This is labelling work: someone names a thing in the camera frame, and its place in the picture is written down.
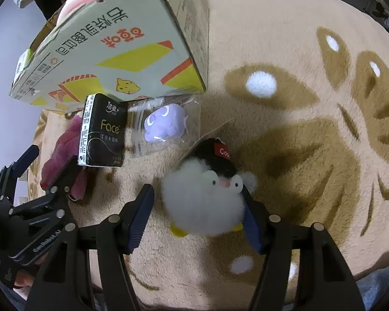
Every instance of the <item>purple squishy toy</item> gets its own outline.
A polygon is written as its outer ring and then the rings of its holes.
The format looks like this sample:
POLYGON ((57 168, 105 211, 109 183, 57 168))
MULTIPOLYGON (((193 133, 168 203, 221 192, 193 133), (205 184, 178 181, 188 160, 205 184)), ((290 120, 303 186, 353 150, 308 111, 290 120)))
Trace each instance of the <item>purple squishy toy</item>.
POLYGON ((144 138, 158 143, 168 137, 180 138, 186 130, 186 112, 177 104, 168 104, 155 110, 144 121, 144 138))

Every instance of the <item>yellow penguin foot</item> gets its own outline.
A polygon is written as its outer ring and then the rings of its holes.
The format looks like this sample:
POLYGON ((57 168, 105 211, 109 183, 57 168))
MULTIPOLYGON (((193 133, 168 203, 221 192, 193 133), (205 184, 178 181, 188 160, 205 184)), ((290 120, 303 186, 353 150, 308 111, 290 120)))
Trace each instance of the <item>yellow penguin foot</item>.
POLYGON ((244 226, 240 223, 235 226, 235 228, 232 229, 232 231, 239 231, 242 230, 244 226))
POLYGON ((170 231, 174 236, 177 236, 177 237, 185 237, 187 235, 187 232, 176 227, 173 222, 170 223, 170 231))

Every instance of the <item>black hat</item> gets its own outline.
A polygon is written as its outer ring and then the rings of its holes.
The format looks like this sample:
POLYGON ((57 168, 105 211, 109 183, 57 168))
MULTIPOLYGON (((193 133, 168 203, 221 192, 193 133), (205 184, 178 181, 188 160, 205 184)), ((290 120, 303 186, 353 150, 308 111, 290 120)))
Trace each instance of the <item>black hat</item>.
POLYGON ((200 142, 187 158, 204 160, 216 174, 231 178, 237 173, 229 157, 226 145, 219 138, 209 138, 200 142))

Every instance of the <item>red label on hat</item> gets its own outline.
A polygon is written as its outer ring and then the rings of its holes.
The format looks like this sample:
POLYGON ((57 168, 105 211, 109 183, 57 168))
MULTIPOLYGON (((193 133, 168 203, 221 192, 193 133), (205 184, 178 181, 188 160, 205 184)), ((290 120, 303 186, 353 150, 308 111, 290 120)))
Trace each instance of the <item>red label on hat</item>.
POLYGON ((223 157, 225 159, 230 160, 228 149, 226 148, 226 145, 224 145, 224 144, 215 143, 215 154, 218 157, 223 157))

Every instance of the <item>blue gripper pad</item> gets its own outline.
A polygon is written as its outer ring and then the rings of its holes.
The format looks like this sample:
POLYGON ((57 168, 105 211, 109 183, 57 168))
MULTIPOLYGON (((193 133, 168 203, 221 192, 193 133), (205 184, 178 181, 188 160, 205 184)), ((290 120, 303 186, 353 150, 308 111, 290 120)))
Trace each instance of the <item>blue gripper pad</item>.
POLYGON ((30 164, 39 156, 39 147, 30 146, 13 165, 13 178, 20 178, 30 164))
POLYGON ((248 204, 245 202, 244 220, 242 221, 244 231, 249 245, 255 249, 258 254, 262 254, 262 243, 260 238, 259 225, 253 216, 248 204))
POLYGON ((129 225, 129 238, 126 249, 129 254, 140 245, 145 226, 154 205, 154 188, 148 184, 144 185, 132 203, 136 205, 136 212, 129 225))

